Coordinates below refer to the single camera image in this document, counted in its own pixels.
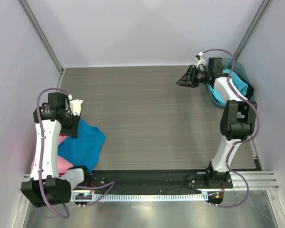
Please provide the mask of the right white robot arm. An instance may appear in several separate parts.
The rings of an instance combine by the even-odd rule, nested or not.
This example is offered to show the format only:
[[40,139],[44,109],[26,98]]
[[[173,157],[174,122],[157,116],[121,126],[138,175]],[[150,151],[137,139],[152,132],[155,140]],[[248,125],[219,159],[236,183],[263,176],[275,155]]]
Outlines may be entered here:
[[176,83],[179,86],[196,88],[209,84],[220,94],[225,103],[220,120],[222,139],[215,157],[204,173],[187,174],[191,189],[232,188],[230,163],[239,146],[254,132],[256,102],[243,97],[234,86],[231,74],[223,70],[221,58],[201,59],[197,65],[190,65],[184,76]]

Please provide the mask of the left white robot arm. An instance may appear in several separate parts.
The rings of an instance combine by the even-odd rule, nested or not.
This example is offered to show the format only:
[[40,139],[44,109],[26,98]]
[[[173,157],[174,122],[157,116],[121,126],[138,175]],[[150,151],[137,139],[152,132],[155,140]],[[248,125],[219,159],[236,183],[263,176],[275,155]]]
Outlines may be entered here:
[[68,168],[60,175],[57,165],[60,135],[78,137],[83,100],[64,92],[49,93],[47,98],[47,102],[37,103],[33,113],[37,135],[35,157],[29,180],[20,189],[36,208],[66,204],[73,189],[86,190],[91,185],[86,166]]

